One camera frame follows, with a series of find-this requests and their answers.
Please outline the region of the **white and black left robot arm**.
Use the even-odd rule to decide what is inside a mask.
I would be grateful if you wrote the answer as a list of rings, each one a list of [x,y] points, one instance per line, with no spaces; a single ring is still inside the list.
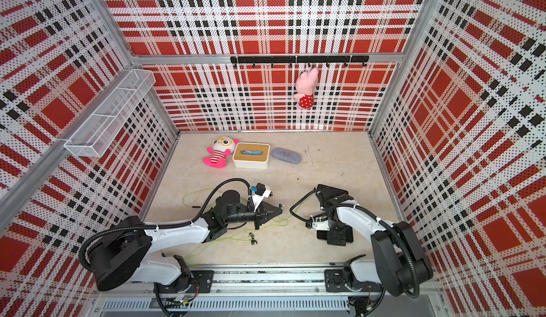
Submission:
[[[267,202],[270,188],[240,179],[247,189],[242,200],[236,190],[217,194],[216,186],[191,220],[145,223],[129,216],[94,234],[80,246],[78,259],[92,273],[99,291],[110,291],[128,282],[189,286],[192,273],[183,257],[167,257],[164,250],[183,244],[203,244],[223,236],[231,224],[250,223],[256,230],[283,213],[281,205]]]

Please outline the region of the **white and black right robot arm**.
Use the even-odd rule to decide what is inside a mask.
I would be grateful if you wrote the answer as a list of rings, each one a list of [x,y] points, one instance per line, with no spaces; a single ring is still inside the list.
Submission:
[[[360,205],[346,190],[319,185],[290,207],[292,216],[316,230],[329,245],[345,246],[357,232],[371,243],[373,261],[364,256],[344,262],[335,285],[362,291],[376,284],[394,297],[420,296],[420,285],[433,277],[432,265],[407,222],[384,220]]]

